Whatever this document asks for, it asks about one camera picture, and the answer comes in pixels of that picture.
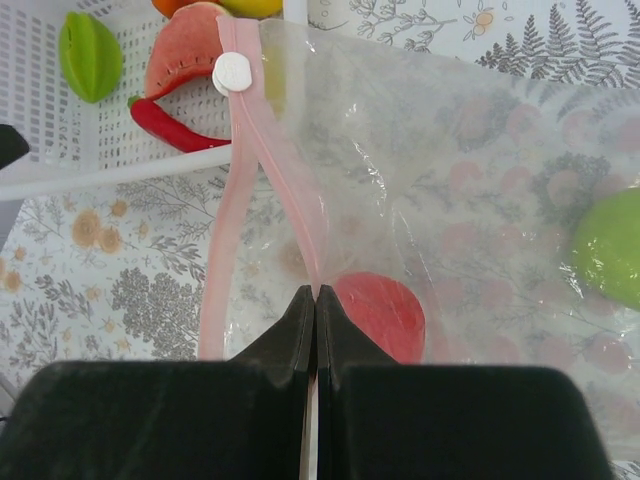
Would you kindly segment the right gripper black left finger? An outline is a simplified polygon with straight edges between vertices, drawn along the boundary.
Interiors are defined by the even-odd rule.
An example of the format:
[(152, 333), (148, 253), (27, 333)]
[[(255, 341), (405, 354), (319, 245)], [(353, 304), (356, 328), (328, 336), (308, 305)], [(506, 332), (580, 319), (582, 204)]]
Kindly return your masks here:
[(315, 303), (227, 361), (69, 361), (26, 385), (1, 435), (5, 479), (304, 479)]

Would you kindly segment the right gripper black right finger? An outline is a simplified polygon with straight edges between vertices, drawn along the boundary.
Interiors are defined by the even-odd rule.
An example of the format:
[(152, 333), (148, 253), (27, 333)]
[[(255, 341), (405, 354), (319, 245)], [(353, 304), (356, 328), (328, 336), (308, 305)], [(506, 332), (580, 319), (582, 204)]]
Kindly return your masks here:
[(402, 365), (316, 301), (321, 479), (609, 479), (579, 389), (546, 367)]

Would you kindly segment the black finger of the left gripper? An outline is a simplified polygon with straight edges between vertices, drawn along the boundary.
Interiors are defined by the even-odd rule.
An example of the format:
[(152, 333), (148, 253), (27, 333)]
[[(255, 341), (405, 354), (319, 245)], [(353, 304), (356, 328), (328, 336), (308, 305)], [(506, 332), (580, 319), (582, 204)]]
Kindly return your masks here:
[(12, 125), (0, 125), (0, 169), (10, 166), (29, 152), (28, 142)]

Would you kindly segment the red apple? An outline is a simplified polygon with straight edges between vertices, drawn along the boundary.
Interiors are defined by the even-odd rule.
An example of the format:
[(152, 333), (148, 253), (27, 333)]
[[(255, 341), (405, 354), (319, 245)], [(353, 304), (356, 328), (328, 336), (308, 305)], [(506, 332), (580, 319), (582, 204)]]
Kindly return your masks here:
[(425, 348), (425, 314), (411, 290), (372, 272), (341, 276), (333, 284), (348, 318), (399, 363), (419, 363)]

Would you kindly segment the orange fruit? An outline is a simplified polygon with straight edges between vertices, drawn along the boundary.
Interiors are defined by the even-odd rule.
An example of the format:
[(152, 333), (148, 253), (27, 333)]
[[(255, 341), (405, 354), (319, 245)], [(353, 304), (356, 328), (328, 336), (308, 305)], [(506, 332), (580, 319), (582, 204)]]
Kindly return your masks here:
[(152, 5), (165, 18), (170, 19), (176, 11), (195, 2), (196, 0), (152, 0)]

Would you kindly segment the clear zip top bag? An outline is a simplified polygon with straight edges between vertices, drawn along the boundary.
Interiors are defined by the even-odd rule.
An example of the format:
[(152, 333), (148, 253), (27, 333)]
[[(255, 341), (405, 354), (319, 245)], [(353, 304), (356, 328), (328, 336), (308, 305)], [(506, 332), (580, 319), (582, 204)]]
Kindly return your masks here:
[(639, 89), (594, 58), (529, 78), (520, 45), (472, 65), (282, 20), (224, 17), (212, 82), (231, 169), (198, 354), (299, 285), (372, 272), (425, 314), (420, 362), (570, 375), (619, 459), (639, 456), (639, 308), (571, 264), (598, 200), (639, 190)]

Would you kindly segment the yellow lemon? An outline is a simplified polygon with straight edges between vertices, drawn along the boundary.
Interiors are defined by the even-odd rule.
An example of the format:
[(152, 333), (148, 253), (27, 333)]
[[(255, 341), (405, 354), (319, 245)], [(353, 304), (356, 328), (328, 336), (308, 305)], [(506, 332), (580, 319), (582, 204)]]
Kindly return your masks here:
[(219, 4), (234, 16), (261, 19), (279, 14), (282, 0), (219, 0)]

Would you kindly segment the green apple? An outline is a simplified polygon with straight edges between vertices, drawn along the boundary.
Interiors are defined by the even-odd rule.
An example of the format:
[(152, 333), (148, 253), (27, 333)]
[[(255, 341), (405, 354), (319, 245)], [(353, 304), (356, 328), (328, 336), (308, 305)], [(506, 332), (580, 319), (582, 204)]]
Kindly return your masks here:
[(577, 225), (571, 264), (590, 289), (627, 308), (639, 308), (639, 190), (598, 200)]

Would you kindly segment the green starfruit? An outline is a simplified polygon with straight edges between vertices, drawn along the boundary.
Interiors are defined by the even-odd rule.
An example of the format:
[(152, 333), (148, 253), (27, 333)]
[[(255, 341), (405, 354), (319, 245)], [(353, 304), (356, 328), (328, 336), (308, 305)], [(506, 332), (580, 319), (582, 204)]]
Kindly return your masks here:
[(115, 35), (92, 15), (66, 15), (58, 52), (64, 79), (84, 102), (97, 103), (118, 85), (124, 63), (120, 45)]

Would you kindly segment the red chili pepper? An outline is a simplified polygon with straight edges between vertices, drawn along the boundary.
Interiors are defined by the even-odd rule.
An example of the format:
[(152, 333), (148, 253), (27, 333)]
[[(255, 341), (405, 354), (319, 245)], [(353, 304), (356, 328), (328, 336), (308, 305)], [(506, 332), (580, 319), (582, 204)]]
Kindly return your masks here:
[(146, 133), (182, 153), (192, 153), (229, 145), (230, 140), (196, 133), (168, 115), (153, 100), (130, 97), (128, 107), (133, 121)]

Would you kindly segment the floral tablecloth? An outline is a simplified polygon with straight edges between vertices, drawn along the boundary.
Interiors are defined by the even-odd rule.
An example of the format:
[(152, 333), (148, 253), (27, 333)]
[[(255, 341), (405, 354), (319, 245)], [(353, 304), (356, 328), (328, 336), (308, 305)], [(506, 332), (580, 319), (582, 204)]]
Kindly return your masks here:
[[(62, 74), (58, 39), (69, 12), (103, 23), (123, 54), (118, 85), (94, 104)], [(517, 43), (529, 78), (569, 82), (580, 60), (594, 58), (606, 80), (639, 89), (635, 1), (284, 1), (274, 16), (226, 17), (282, 20), (472, 65)], [(1, 173), (2, 198), (22, 203), (1, 252), (1, 371), (17, 383), (71, 359), (217, 360), (198, 347), (231, 169), (228, 99), (211, 73), (153, 100), (196, 133), (231, 141), (192, 153), (146, 133), (128, 107), (130, 97), (146, 98), (147, 64), (168, 21), (148, 1), (1, 5), (1, 123), (30, 146)], [(273, 309), (245, 311), (218, 359), (271, 327), (303, 285)]]

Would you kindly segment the watermelon slice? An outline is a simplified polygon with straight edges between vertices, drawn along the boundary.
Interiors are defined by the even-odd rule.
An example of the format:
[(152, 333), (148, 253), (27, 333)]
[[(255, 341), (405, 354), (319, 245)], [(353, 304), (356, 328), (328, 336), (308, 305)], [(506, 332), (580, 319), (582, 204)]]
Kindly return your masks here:
[(194, 2), (176, 10), (155, 39), (145, 97), (156, 100), (196, 77), (210, 76), (223, 53), (217, 19), (229, 15), (213, 2)]

